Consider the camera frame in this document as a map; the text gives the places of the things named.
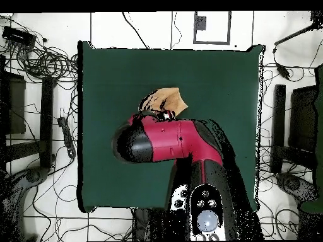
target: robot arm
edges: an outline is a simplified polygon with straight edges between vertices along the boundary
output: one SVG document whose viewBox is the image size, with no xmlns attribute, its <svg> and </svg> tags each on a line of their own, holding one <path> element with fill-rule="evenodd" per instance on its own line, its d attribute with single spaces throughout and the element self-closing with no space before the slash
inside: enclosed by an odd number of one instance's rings
<svg viewBox="0 0 323 242">
<path fill-rule="evenodd" d="M 189 214 L 187 239 L 239 239 L 223 155 L 202 122 L 175 120 L 169 112 L 141 112 L 116 131 L 112 149 L 117 159 L 131 163 L 191 158 L 187 207 L 182 207 Z"/>
</svg>

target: floor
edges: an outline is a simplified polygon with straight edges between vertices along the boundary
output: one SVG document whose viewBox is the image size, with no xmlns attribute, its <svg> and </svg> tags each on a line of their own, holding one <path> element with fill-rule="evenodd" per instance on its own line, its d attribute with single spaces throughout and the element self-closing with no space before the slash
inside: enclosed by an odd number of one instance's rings
<svg viewBox="0 0 323 242">
<path fill-rule="evenodd" d="M 202 36 L 198 36 L 198 40 L 207 41 L 225 41 L 223 31 L 227 26 L 227 22 L 218 21 L 216 13 L 200 12 L 198 15 L 205 15 L 208 21 L 217 23 L 219 34 L 213 36 L 208 28 L 208 32 Z M 151 49 L 232 49 L 247 50 L 252 44 L 261 44 L 266 46 L 264 54 L 265 73 L 267 90 L 264 96 L 264 104 L 262 108 L 262 146 L 270 146 L 268 137 L 271 132 L 271 120 L 267 120 L 272 115 L 273 88 L 275 84 L 285 84 L 287 91 L 286 109 L 289 108 L 290 95 L 294 88 L 315 84 L 315 79 L 308 69 L 305 69 L 304 77 L 300 81 L 293 83 L 279 76 L 273 67 L 273 48 L 274 42 L 296 32 L 308 25 L 310 22 L 309 11 L 232 11 L 231 20 L 231 42 L 230 45 L 193 45 L 193 19 L 194 12 L 157 12 L 157 13 L 125 13 L 126 18 L 131 22 L 139 32 L 145 44 Z M 91 41 L 95 48 L 107 47 L 126 47 L 126 48 L 143 48 L 135 31 L 126 23 L 122 13 L 40 13 L 40 14 L 14 14 L 12 19 L 22 24 L 34 32 L 41 39 L 42 35 L 47 39 L 46 47 L 57 47 L 65 51 L 69 58 L 77 53 L 76 44 L 78 40 Z M 9 21 L 0 18 L 0 25 L 9 25 Z M 13 27 L 20 27 L 12 22 Z M 284 66 L 318 66 L 323 61 L 322 49 L 318 51 L 320 41 L 322 40 L 322 30 L 313 31 L 303 34 L 299 37 L 291 39 L 278 46 L 275 54 L 277 62 Z M 302 77 L 302 69 L 292 68 L 293 80 Z M 62 86 L 71 88 L 73 83 L 66 81 Z M 25 94 L 25 111 L 36 112 L 35 108 L 40 108 L 40 90 L 41 85 L 28 83 Z M 54 116 L 59 117 L 60 114 L 68 112 L 69 102 L 71 100 L 71 90 L 57 87 L 54 92 Z M 286 112 L 286 129 L 289 125 L 289 112 Z M 71 131 L 74 131 L 74 138 L 77 139 L 77 114 L 74 114 L 74 120 L 69 121 Z M 26 121 L 35 134 L 36 139 L 39 138 L 40 116 L 36 113 L 26 113 Z M 65 148 L 60 149 L 64 145 L 62 142 L 62 131 L 58 125 L 53 126 L 54 133 L 53 151 L 57 152 L 57 168 L 64 167 L 69 163 Z M 24 135 L 13 135 L 15 139 L 32 139 L 31 133 L 26 131 Z M 7 143 L 15 144 L 22 140 L 8 140 Z M 268 152 L 264 147 L 264 162 L 268 161 Z M 16 173 L 26 168 L 26 166 L 37 164 L 38 156 L 29 156 L 24 159 L 8 163 L 7 171 Z M 77 161 L 64 171 L 57 172 L 55 177 L 49 177 L 43 184 L 39 186 L 36 208 L 47 217 L 51 218 L 51 225 L 46 232 L 45 241 L 105 241 L 120 239 L 129 232 L 132 223 L 132 215 L 130 209 L 117 208 L 97 208 L 95 212 L 84 214 L 79 211 L 76 200 L 77 185 Z M 288 170 L 291 166 L 284 164 L 284 170 Z M 261 182 L 259 184 L 259 201 L 261 208 L 258 216 L 261 219 L 263 233 L 265 238 L 271 239 L 295 239 L 295 229 L 297 228 L 298 217 L 295 213 L 284 210 L 279 213 L 278 220 L 281 222 L 279 229 L 273 223 L 273 217 L 282 209 L 294 210 L 297 214 L 297 206 L 292 197 L 282 192 L 275 185 L 275 178 L 270 177 L 267 173 L 265 163 L 262 163 Z M 293 170 L 298 175 L 303 175 L 304 168 L 298 166 Z M 305 179 L 311 181 L 311 172 L 305 173 Z M 26 232 L 38 234 L 38 240 L 49 227 L 49 220 L 41 216 L 32 207 L 32 200 L 35 196 L 36 189 L 31 189 L 26 196 L 24 220 Z"/>
</svg>

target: black cable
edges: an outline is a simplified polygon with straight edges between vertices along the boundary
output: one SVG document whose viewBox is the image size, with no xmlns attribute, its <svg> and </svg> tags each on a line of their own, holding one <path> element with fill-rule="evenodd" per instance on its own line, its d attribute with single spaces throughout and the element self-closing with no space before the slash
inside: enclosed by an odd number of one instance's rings
<svg viewBox="0 0 323 242">
<path fill-rule="evenodd" d="M 296 68 L 296 69 L 301 69 L 303 71 L 303 74 L 302 74 L 302 77 L 298 80 L 291 80 L 290 78 L 293 77 L 293 75 L 290 76 L 290 73 L 288 72 L 288 70 L 291 70 L 291 69 L 287 69 L 285 66 L 277 63 L 276 61 L 276 57 L 275 57 L 275 53 L 277 51 L 277 46 L 275 46 L 274 50 L 273 50 L 273 56 L 274 56 L 274 61 L 275 61 L 275 64 L 276 64 L 276 67 L 277 67 L 277 71 L 279 72 L 279 74 L 281 76 L 283 76 L 285 79 L 291 81 L 291 82 L 298 82 L 300 80 L 302 80 L 304 78 L 304 75 L 305 75 L 305 71 L 304 71 L 304 68 L 303 67 L 300 67 L 300 66 L 293 66 L 292 68 Z"/>
<path fill-rule="evenodd" d="M 182 38 L 182 32 L 177 28 L 175 22 L 176 22 L 176 16 L 177 16 L 177 12 L 175 13 L 175 18 L 174 18 L 174 26 L 176 27 L 176 29 L 179 31 L 180 33 L 180 38 L 179 38 L 179 41 L 177 43 L 174 43 L 174 45 L 172 46 L 172 49 L 175 45 L 177 45 L 178 43 L 180 43 L 180 39 Z"/>
<path fill-rule="evenodd" d="M 147 49 L 149 49 L 149 47 L 144 43 L 143 39 L 141 38 L 141 36 L 139 35 L 139 33 L 137 32 L 137 30 L 135 29 L 135 27 L 133 27 L 133 25 L 132 25 L 128 20 L 127 20 L 126 16 L 124 15 L 124 12 L 122 12 L 122 15 L 123 15 L 123 17 L 124 17 L 125 21 L 126 21 L 126 22 L 130 25 L 130 27 L 131 27 L 132 29 L 134 29 L 134 31 L 137 33 L 137 35 L 138 35 L 138 37 L 139 37 L 140 41 L 144 44 L 144 47 L 146 47 Z"/>
<path fill-rule="evenodd" d="M 43 241 L 43 238 L 44 238 L 44 236 L 45 236 L 45 234 L 47 233 L 47 231 L 49 230 L 50 226 L 52 225 L 52 220 L 50 220 L 50 218 L 48 218 L 45 214 L 41 213 L 41 212 L 36 208 L 36 206 L 35 206 L 35 199 L 36 199 L 37 194 L 38 194 L 38 185 L 36 186 L 36 194 L 35 194 L 35 196 L 33 197 L 33 202 L 32 202 L 33 208 L 34 208 L 34 209 L 35 209 L 35 211 L 36 211 L 36 212 L 38 212 L 41 216 L 44 216 L 46 219 L 48 219 L 48 220 L 49 220 L 49 225 L 48 225 L 48 227 L 47 227 L 46 231 L 43 233 L 42 237 L 40 238 L 40 242 L 42 242 L 42 241 Z"/>
<path fill-rule="evenodd" d="M 317 53 L 319 53 L 320 45 L 322 45 L 322 42 L 323 42 L 323 39 L 320 41 L 320 44 L 319 44 L 319 46 L 317 47 L 316 54 L 315 54 L 315 56 L 314 56 L 314 58 L 313 58 L 312 62 L 310 63 L 309 68 L 310 68 L 310 67 L 312 66 L 312 64 L 314 63 L 314 60 L 315 60 L 315 59 L 316 59 L 316 57 L 317 57 Z"/>
</svg>

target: white tile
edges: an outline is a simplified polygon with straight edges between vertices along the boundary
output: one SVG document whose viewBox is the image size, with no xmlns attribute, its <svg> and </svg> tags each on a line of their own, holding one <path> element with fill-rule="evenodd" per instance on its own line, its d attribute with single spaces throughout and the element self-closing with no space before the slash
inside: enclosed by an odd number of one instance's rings
<svg viewBox="0 0 323 242">
<path fill-rule="evenodd" d="M 90 219 L 90 224 L 95 225 L 89 230 L 89 241 L 118 241 L 131 231 L 132 220 L 98 220 Z"/>
<path fill-rule="evenodd" d="M 24 223 L 27 234 L 38 234 L 37 241 L 40 241 L 49 226 L 49 220 L 46 218 L 27 217 L 24 218 Z M 50 228 L 46 232 L 43 241 L 85 242 L 87 240 L 87 224 L 86 219 L 51 219 Z"/>
<path fill-rule="evenodd" d="M 125 12 L 144 43 L 152 49 L 170 47 L 171 12 Z M 145 48 L 121 12 L 92 13 L 92 44 L 95 48 Z"/>
<path fill-rule="evenodd" d="M 90 213 L 90 217 L 99 218 L 132 218 L 131 210 L 128 208 L 98 207 Z"/>
<path fill-rule="evenodd" d="M 206 28 L 212 28 L 212 22 L 216 20 L 217 12 L 209 14 L 206 17 Z M 231 34 L 229 45 L 212 45 L 212 44 L 193 44 L 194 36 L 194 11 L 174 11 L 173 21 L 173 44 L 177 43 L 173 49 L 195 49 L 195 50 L 239 50 L 246 51 L 251 46 L 252 41 L 252 11 L 232 11 Z"/>
</svg>

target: green screen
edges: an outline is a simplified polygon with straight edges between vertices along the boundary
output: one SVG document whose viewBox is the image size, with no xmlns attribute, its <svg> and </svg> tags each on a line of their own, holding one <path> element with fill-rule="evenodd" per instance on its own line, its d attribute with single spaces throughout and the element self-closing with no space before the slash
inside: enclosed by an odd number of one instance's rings
<svg viewBox="0 0 323 242">
<path fill-rule="evenodd" d="M 164 207 L 173 161 L 114 158 L 115 130 L 158 88 L 178 87 L 189 106 L 179 118 L 213 119 L 231 142 L 254 210 L 259 56 L 208 50 L 92 49 L 83 42 L 85 207 Z"/>
</svg>

